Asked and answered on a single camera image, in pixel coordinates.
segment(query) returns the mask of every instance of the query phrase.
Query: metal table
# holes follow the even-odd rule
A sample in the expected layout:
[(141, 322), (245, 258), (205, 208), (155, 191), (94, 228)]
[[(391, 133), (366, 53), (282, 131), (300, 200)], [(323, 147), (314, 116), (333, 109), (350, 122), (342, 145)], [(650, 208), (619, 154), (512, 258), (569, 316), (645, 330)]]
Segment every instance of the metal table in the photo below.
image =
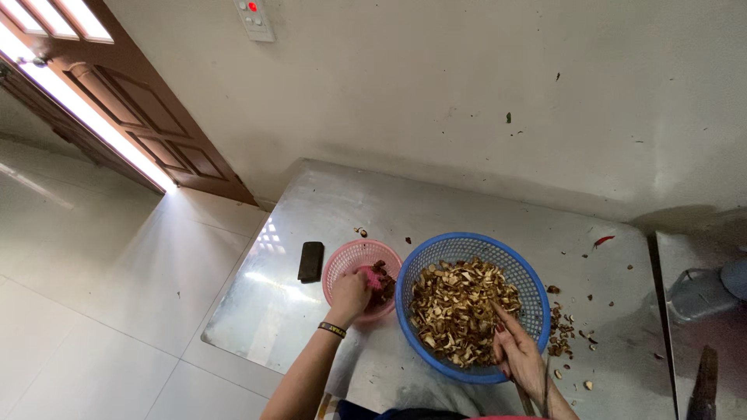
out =
[[(667, 363), (654, 358), (654, 352), (664, 354), (664, 341), (640, 231), (320, 161), (301, 164), (202, 340), (284, 374), (329, 308), (320, 283), (296, 280), (303, 242), (322, 241), (329, 256), (360, 238), (353, 231), (359, 226), (402, 259), (422, 241), (444, 232), (477, 232), (508, 244), (545, 285), (562, 289), (550, 301), (561, 303), (577, 328), (596, 331), (596, 351), (579, 338), (571, 340), (573, 360), (551, 358), (553, 368), (563, 374), (556, 383), (569, 401), (577, 401), (579, 415), (674, 418)], [(592, 249), (597, 239), (608, 235), (615, 238)], [(405, 237), (412, 238), (412, 244)], [(566, 363), (570, 370), (562, 367)], [(592, 391), (583, 388), (584, 380), (594, 383)], [(511, 383), (472, 386), (430, 368), (408, 346), (393, 312), (375, 324), (351, 328), (327, 390), (379, 412), (433, 407), (469, 416), (523, 414)]]
[[(656, 238), (666, 291), (685, 270), (720, 268), (727, 261), (747, 256), (734, 245), (686, 235), (657, 232)], [(674, 322), (672, 308), (668, 310), (680, 418), (684, 419), (687, 414), (701, 352), (709, 345), (719, 355), (718, 418), (747, 419), (747, 368), (743, 359), (747, 350), (747, 308), (742, 305), (689, 323)]]

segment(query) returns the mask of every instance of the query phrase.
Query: blue plastic basket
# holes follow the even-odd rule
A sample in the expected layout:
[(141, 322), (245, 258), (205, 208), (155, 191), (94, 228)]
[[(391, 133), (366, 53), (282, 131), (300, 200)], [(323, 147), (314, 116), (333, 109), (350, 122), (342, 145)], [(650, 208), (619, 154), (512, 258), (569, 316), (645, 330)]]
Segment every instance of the blue plastic basket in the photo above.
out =
[(418, 338), (418, 331), (410, 323), (412, 284), (420, 279), (421, 269), (440, 260), (469, 261), (477, 256), (484, 262), (505, 269), (506, 282), (516, 286), (521, 299), (519, 322), (537, 343), (539, 352), (545, 350), (550, 336), (550, 304), (548, 295), (537, 273), (516, 251), (488, 236), (477, 233), (452, 232), (431, 238), (415, 248), (407, 257), (397, 277), (395, 308), (400, 327), (412, 348), (442, 374), (467, 383), (501, 383), (506, 376), (497, 366), (460, 368), (450, 360), (437, 358), (430, 346)]

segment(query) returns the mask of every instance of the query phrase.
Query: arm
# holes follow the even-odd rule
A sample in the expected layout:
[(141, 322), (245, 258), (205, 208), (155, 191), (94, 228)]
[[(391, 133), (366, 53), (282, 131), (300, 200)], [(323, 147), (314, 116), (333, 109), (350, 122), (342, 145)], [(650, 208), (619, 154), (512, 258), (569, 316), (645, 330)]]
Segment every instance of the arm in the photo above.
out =
[[(337, 280), (332, 285), (335, 299), (324, 321), (347, 330), (371, 298), (366, 283), (365, 273)], [(280, 381), (260, 419), (313, 419), (341, 341), (337, 334), (317, 330)]]
[(503, 374), (527, 391), (541, 411), (545, 408), (545, 381), (549, 381), (547, 405), (550, 419), (578, 420), (576, 413), (562, 397), (555, 382), (547, 376), (545, 362), (537, 345), (515, 318), (499, 305), (493, 304), (502, 322), (495, 326), (493, 350)]

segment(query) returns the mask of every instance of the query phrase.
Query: door panel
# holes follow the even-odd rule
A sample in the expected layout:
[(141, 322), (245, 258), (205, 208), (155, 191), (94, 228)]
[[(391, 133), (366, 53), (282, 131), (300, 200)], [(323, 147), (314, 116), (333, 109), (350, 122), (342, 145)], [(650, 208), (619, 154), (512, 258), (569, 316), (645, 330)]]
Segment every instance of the door panel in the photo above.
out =
[(24, 32), (7, 16), (3, 23), (49, 68), (78, 91), (113, 127), (151, 158), (177, 185), (256, 205), (254, 197), (194, 119), (127, 35), (102, 0), (84, 0), (112, 41), (86, 38), (69, 16), (66, 0), (50, 3), (67, 19), (77, 39), (55, 35), (51, 25), (21, 0), (52, 36)]
[(47, 122), (55, 134), (68, 143), (76, 145), (96, 164), (108, 167), (159, 194), (163, 193), (147, 176), (122, 159), (105, 142), (44, 94), (33, 82), (16, 71), (13, 64), (0, 60), (0, 67), (9, 71), (4, 77), (0, 78), (0, 87)]

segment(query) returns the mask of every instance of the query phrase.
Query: light switch panel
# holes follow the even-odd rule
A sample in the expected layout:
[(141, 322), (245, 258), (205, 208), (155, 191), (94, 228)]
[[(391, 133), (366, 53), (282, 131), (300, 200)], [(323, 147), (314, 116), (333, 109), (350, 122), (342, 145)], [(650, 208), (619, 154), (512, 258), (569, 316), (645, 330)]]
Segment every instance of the light switch panel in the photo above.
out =
[(234, 0), (241, 23), (247, 29), (252, 41), (275, 42), (275, 34), (270, 27), (270, 21), (264, 13), (262, 0)]

